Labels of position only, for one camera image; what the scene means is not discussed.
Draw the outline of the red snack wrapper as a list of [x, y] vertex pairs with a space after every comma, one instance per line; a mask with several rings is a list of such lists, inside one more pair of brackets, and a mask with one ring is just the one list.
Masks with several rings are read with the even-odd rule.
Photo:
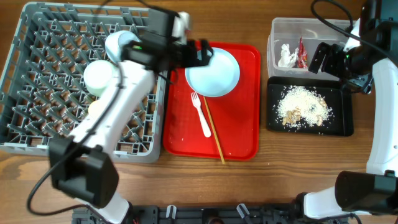
[[298, 48], [298, 60], [297, 60], [298, 68], [308, 68], [307, 60], [308, 60], [308, 53], [303, 44], [303, 38], [301, 37], [299, 40], [299, 48]]

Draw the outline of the white plastic fork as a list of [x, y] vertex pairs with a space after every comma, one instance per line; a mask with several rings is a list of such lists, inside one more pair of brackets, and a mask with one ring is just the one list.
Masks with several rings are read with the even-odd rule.
[[211, 131], [210, 131], [210, 127], [206, 121], [206, 118], [202, 112], [201, 101], [196, 92], [192, 92], [190, 95], [191, 95], [193, 106], [197, 109], [203, 134], [206, 138], [209, 138], [211, 136]]

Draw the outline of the light blue bowl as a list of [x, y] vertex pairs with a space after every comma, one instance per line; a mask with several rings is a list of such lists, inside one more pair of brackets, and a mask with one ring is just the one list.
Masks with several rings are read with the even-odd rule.
[[108, 35], [105, 40], [105, 51], [109, 59], [115, 64], [120, 62], [123, 47], [131, 41], [140, 42], [141, 40], [136, 34], [126, 30]]

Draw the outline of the green bowl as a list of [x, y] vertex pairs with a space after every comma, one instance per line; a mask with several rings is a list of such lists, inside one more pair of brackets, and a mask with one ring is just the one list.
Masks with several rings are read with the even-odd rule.
[[116, 73], [116, 66], [109, 61], [96, 60], [91, 62], [83, 73], [86, 89], [92, 95], [100, 97]]

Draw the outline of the yellow cup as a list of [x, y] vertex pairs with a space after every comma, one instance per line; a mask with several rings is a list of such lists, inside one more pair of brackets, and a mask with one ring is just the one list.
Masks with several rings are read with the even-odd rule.
[[105, 109], [106, 109], [106, 104], [100, 100], [96, 100], [89, 105], [88, 116], [93, 119], [97, 119], [102, 115]]

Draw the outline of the wooden chopstick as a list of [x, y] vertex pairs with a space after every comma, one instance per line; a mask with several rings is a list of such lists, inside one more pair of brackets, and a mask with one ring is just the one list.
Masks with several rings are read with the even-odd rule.
[[217, 135], [216, 128], [215, 128], [215, 125], [214, 125], [214, 122], [213, 122], [213, 118], [212, 118], [212, 115], [211, 115], [210, 107], [208, 106], [208, 103], [207, 103], [207, 100], [206, 100], [205, 96], [203, 96], [203, 101], [205, 103], [205, 107], [206, 107], [206, 110], [207, 110], [207, 113], [208, 113], [208, 117], [209, 117], [209, 121], [210, 121], [210, 125], [211, 125], [211, 130], [213, 131], [213, 135], [214, 135], [215, 143], [216, 143], [219, 155], [220, 155], [221, 163], [223, 165], [225, 165], [226, 162], [225, 162], [225, 159], [224, 159], [223, 151], [221, 149], [221, 145], [220, 145], [220, 142], [219, 142], [219, 139], [218, 139], [218, 135]]

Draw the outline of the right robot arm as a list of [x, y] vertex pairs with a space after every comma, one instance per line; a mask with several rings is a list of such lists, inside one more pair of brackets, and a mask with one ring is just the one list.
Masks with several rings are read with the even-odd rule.
[[320, 44], [308, 69], [341, 80], [373, 80], [376, 108], [370, 157], [365, 173], [342, 171], [334, 186], [300, 194], [302, 219], [397, 215], [397, 21], [392, 16], [360, 18], [348, 38], [344, 47]]

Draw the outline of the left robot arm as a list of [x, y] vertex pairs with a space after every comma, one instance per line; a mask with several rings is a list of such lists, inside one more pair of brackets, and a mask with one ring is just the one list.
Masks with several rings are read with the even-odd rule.
[[53, 188], [81, 200], [106, 223], [132, 223], [132, 205], [117, 193], [118, 172], [111, 155], [133, 109], [151, 91], [154, 78], [164, 70], [209, 64], [213, 49], [199, 42], [172, 37], [160, 41], [134, 40], [122, 47], [119, 70], [104, 95], [97, 118], [85, 118], [66, 138], [49, 142]]

